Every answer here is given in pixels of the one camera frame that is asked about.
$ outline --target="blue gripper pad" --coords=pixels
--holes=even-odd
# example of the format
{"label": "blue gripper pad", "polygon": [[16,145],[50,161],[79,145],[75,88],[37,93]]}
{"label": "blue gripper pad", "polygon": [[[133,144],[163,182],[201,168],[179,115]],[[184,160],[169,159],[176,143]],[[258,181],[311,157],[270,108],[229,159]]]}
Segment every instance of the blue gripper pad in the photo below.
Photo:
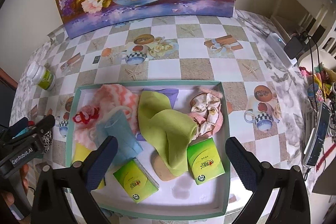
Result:
{"label": "blue gripper pad", "polygon": [[225,152],[244,187],[254,192],[261,176],[259,160],[253,153],[246,151],[236,137],[226,140]]}
{"label": "blue gripper pad", "polygon": [[97,150],[92,151],[83,162],[83,173],[86,175],[86,189],[88,191],[98,188],[107,169],[118,152],[118,141],[108,136]]}

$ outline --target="green bottle label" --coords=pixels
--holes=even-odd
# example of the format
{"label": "green bottle label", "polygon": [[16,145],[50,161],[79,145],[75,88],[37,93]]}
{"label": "green bottle label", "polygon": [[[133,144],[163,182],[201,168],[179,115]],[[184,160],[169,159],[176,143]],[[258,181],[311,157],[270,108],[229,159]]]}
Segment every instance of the green bottle label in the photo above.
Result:
{"label": "green bottle label", "polygon": [[51,83],[53,82],[53,79],[54,75],[49,70],[46,70],[38,86],[40,86],[44,90],[47,90],[50,87]]}

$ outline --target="purple cloth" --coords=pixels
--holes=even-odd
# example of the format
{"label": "purple cloth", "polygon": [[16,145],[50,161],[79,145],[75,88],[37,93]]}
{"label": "purple cloth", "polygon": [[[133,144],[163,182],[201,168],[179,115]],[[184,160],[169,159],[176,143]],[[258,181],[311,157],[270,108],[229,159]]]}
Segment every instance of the purple cloth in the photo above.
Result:
{"label": "purple cloth", "polygon": [[[171,108],[174,108],[177,96],[179,94],[179,90],[178,89],[164,89],[164,90],[143,89],[142,91],[145,91],[145,90],[147,90],[147,91],[156,91],[156,92],[159,92],[159,93],[162,93],[162,94],[166,95],[168,97],[168,99],[169,99]],[[146,142],[146,140],[144,139],[144,137],[141,135],[140,132],[136,136],[136,139],[138,141],[145,141]]]}

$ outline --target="white bottle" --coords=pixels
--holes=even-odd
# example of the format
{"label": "white bottle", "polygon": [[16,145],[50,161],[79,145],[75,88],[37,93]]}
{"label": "white bottle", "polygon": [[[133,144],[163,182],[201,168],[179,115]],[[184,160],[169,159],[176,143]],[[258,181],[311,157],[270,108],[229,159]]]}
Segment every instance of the white bottle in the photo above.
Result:
{"label": "white bottle", "polygon": [[36,61],[33,61],[30,64],[27,71],[27,77],[31,79],[34,85],[38,85],[47,91],[50,91],[56,82],[56,76],[44,66],[36,63]]}

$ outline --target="small black square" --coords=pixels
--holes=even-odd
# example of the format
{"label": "small black square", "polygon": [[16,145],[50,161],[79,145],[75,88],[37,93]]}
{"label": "small black square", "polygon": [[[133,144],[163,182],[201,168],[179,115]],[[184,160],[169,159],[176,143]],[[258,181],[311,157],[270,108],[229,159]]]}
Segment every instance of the small black square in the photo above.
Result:
{"label": "small black square", "polygon": [[99,62],[99,59],[100,59],[100,55],[96,56],[93,60],[93,63],[92,64],[97,64]]}

